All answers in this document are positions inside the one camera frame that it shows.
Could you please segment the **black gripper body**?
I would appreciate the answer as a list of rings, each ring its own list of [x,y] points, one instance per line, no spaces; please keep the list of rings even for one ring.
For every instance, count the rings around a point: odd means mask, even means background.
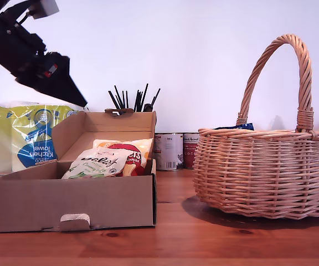
[[[46,45],[35,33],[29,33],[22,23],[30,17],[27,13],[17,21],[19,15],[0,14],[0,65],[17,77],[17,73],[30,63],[34,56],[44,55]]]

